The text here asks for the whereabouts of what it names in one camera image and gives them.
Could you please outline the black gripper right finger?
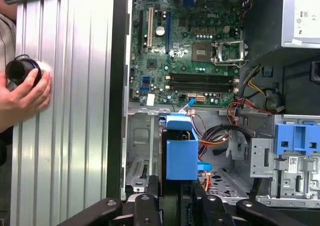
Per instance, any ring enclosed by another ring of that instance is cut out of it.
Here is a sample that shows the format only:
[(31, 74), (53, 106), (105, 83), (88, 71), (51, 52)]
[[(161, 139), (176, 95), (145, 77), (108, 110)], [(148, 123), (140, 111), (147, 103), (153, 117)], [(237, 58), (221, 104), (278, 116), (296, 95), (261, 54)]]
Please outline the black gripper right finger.
[[(219, 196), (207, 195), (201, 183), (192, 182), (192, 215), (195, 225), (235, 225)], [(236, 203), (236, 214), (252, 225), (300, 225), (300, 222), (260, 202), (242, 199)]]

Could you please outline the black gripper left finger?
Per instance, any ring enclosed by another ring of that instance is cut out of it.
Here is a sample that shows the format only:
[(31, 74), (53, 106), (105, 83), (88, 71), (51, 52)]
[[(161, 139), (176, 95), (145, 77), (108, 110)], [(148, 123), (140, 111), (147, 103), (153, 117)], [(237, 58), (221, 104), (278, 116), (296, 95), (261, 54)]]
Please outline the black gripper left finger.
[(159, 177), (149, 177), (146, 193), (131, 195), (127, 201), (105, 198), (60, 225), (161, 225)]

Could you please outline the person's right hand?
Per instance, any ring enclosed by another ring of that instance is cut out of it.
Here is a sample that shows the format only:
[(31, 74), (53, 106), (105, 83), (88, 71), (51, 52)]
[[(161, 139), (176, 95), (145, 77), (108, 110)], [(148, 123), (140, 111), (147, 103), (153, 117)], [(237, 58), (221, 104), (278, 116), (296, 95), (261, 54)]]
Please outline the person's right hand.
[(7, 88), (7, 78), (0, 74), (0, 130), (8, 128), (27, 120), (50, 102), (52, 77), (44, 72), (42, 78), (33, 86), (38, 69), (29, 72), (22, 84), (10, 91)]

